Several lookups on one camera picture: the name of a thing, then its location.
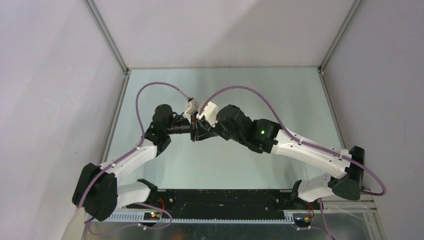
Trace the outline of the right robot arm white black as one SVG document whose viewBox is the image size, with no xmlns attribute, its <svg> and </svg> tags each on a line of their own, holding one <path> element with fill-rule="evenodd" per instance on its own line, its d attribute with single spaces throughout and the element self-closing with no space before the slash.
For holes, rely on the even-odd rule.
<svg viewBox="0 0 424 240">
<path fill-rule="evenodd" d="M 287 156 L 323 170 L 323 175 L 295 182 L 290 201 L 297 209 L 333 195 L 350 201 L 361 198 L 364 171 L 358 165 L 363 163 L 365 151 L 360 147 L 328 149 L 308 138 L 296 140 L 297 134 L 284 131 L 277 122 L 251 120 L 235 105 L 219 108 L 208 103 L 196 119 L 208 132 L 255 153 Z"/>
</svg>

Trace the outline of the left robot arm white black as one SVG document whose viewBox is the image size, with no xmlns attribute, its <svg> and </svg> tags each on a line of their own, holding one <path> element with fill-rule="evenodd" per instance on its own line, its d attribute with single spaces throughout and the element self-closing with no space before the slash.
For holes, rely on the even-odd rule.
<svg viewBox="0 0 424 240">
<path fill-rule="evenodd" d="M 142 181 L 120 185 L 125 177 L 138 167 L 158 157 L 171 143 L 171 135 L 190 134 L 193 141 L 201 133 L 217 125 L 220 108 L 208 102 L 201 110 L 192 99 L 186 103 L 182 115 L 173 112 L 168 104 L 156 107 L 148 129 L 139 143 L 116 160 L 100 165 L 87 164 L 81 171 L 72 203 L 83 208 L 98 221 L 106 220 L 116 209 L 140 202 L 145 208 L 153 208 L 158 194 Z"/>
</svg>

